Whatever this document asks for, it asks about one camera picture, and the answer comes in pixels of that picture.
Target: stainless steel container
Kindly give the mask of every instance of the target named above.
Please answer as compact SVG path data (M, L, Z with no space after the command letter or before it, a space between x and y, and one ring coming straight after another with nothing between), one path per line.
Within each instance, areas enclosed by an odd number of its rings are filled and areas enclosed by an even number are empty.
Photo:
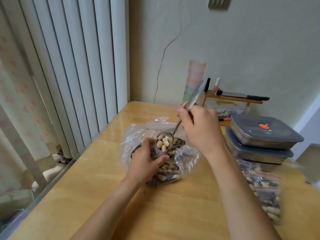
M267 162L260 162L260 161L251 161L251 160L245 160L245 161L246 162L251 162L251 163L258 163L260 165L260 167L261 167L261 170L264 171L264 172L271 172L276 167L282 165L282 163L267 163Z
M242 145L290 149L304 138L290 126L273 117L233 114L230 127Z
M286 158L294 155L291 150L274 150L242 145L230 127L226 127L224 137L234 157L262 163L281 164Z

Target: patterned curtain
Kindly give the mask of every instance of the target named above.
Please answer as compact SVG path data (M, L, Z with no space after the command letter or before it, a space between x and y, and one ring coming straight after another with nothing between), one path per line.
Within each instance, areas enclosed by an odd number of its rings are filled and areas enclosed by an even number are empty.
M47 184L60 150L19 41L0 9L0 194Z

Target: knife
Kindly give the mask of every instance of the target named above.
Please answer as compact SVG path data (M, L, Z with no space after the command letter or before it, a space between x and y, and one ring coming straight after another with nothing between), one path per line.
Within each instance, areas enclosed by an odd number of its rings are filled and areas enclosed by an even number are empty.
M239 98L246 98L246 99L260 100L260 101L268 101L270 99L270 97L253 96L253 95L247 95L245 93L238 93L238 92L224 92L224 91L220 92L220 91L218 91L217 95L239 97Z

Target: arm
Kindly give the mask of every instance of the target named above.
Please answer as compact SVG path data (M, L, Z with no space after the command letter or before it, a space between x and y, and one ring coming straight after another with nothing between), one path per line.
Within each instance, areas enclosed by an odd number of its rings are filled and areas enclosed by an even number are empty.
M214 110L193 106L177 112L186 136L207 158L216 177L232 239L281 239L227 148Z
M90 218L76 231L71 240L111 239L126 207L138 189L150 180L156 170L169 159L163 155L152 161L150 147L154 139L146 138L142 147L132 155L132 162L125 178L95 210Z

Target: forearm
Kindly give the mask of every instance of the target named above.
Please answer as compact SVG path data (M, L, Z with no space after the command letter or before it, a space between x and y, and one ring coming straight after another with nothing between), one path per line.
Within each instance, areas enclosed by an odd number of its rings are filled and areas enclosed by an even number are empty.
M138 189L137 184L124 178L71 239L111 239L128 203Z
M228 149L208 161L220 189L232 239L280 239Z

